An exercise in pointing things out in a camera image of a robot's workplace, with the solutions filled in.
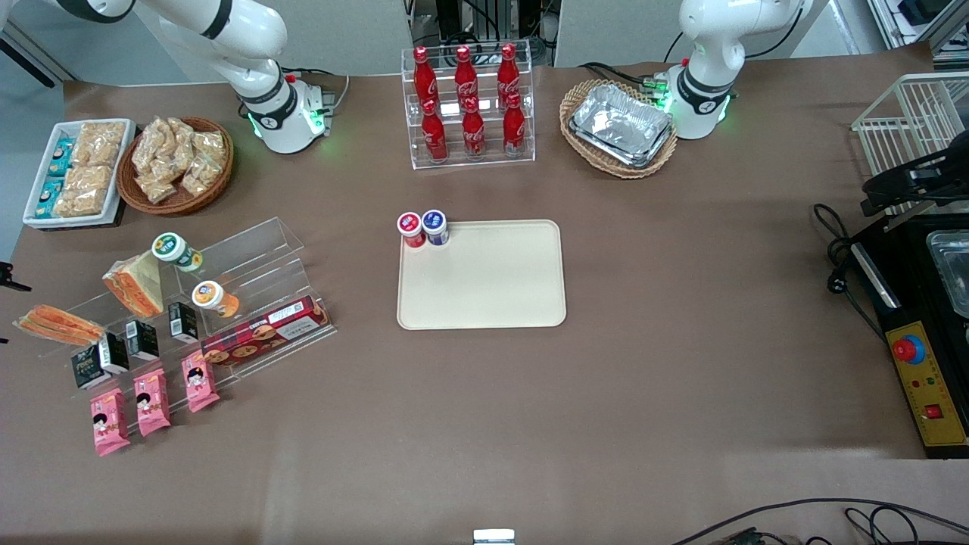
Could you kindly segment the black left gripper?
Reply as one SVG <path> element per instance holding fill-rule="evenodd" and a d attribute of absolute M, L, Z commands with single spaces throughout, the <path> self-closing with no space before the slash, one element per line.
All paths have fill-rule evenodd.
<path fill-rule="evenodd" d="M 863 183 L 866 198 L 862 213 L 874 216 L 899 204 L 931 203 L 945 206 L 968 197 L 966 145 L 950 145 L 916 160 L 885 170 Z"/>

